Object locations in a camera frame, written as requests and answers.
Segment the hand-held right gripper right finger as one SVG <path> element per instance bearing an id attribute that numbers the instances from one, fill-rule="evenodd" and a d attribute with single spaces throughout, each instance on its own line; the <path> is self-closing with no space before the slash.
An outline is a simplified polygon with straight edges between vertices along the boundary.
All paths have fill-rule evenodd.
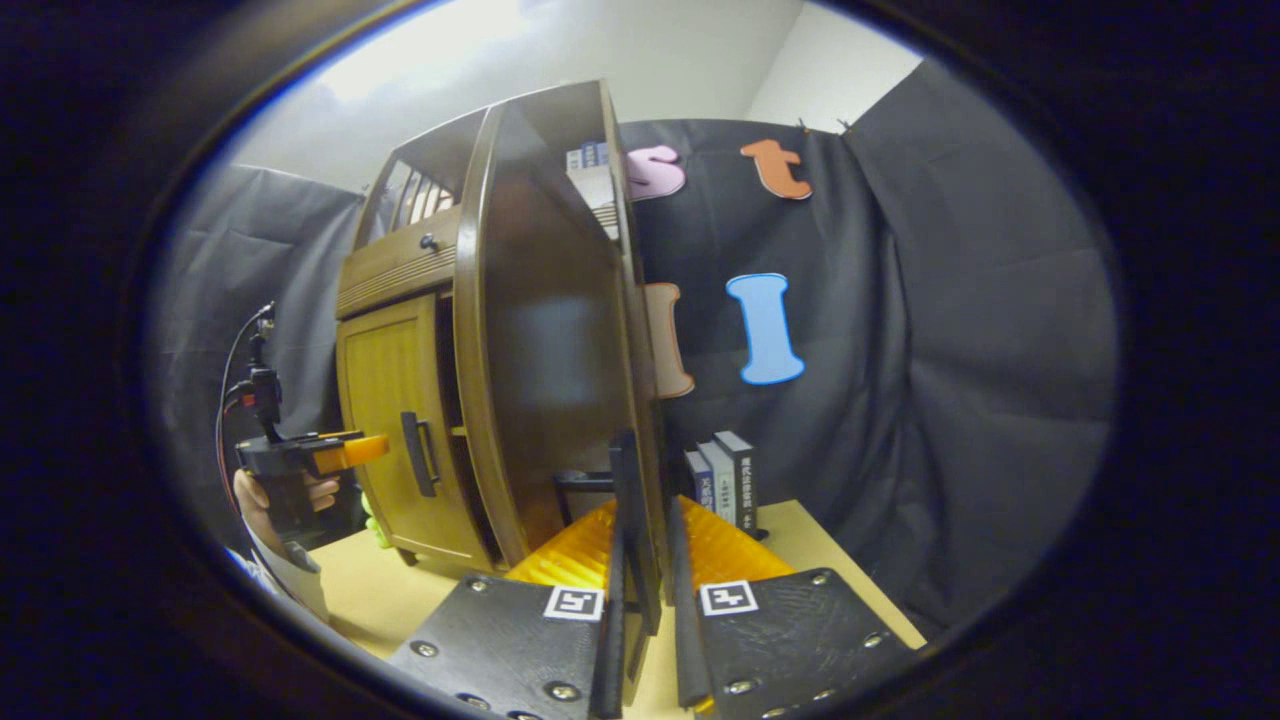
<path id="1" fill-rule="evenodd" d="M 905 669 L 915 626 L 870 582 L 796 570 L 687 497 L 668 511 L 678 705 L 813 719 Z"/>

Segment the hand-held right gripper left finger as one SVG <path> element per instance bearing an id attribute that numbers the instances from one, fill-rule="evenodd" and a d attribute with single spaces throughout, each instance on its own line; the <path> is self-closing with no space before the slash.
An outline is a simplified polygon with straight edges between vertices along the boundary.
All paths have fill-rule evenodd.
<path id="1" fill-rule="evenodd" d="M 617 505 L 503 577 L 461 579 L 392 653 L 408 679 L 499 719 L 617 719 L 625 647 Z"/>

